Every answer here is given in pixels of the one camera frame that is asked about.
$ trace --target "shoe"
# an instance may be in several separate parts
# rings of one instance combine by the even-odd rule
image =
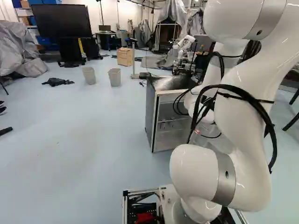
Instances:
[[[3,115],[5,113],[6,106],[0,107],[0,115]]]

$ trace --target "white bucket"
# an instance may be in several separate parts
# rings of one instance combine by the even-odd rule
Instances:
[[[121,69],[110,69],[109,72],[110,84],[112,87],[121,85]]]
[[[93,85],[96,83],[94,69],[92,67],[83,67],[82,71],[87,84]]]

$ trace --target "white robot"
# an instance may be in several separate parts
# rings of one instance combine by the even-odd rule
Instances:
[[[299,0],[209,0],[204,28],[219,42],[215,50],[237,56],[248,40],[259,40],[262,48],[253,58],[226,69],[222,80],[219,67],[211,62],[203,85],[192,93],[221,83],[239,87],[256,99],[273,101],[283,78],[299,60],[298,18]],[[205,94],[213,97],[216,91]],[[237,96],[227,90],[219,92]],[[196,97],[186,97],[191,115]],[[272,104],[261,105],[269,113]],[[259,114],[244,100],[217,94],[212,119],[230,141],[231,150],[223,153],[221,148],[185,144],[173,151],[170,161],[171,179],[184,213],[200,224],[214,220],[221,205],[254,212],[271,200],[263,148],[265,125]],[[174,217],[173,223],[179,223],[178,219]]]
[[[178,51],[178,61],[180,61],[183,57],[185,51],[187,51],[192,43],[195,41],[195,38],[190,35],[186,35],[182,40],[180,40],[176,45],[174,45],[173,49],[179,49]]]

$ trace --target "blue bin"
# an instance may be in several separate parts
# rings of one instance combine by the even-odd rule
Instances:
[[[29,4],[61,4],[62,0],[28,0]]]
[[[32,26],[36,26],[36,20],[35,20],[34,16],[29,17],[29,22]]]
[[[21,0],[13,0],[14,8],[22,8]]]
[[[36,39],[40,45],[49,46],[52,44],[50,41],[50,38],[48,38],[48,37],[36,36]]]

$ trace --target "wooden box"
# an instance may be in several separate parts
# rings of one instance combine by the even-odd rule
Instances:
[[[124,66],[131,66],[133,64],[133,49],[119,48],[117,50],[117,63]]]

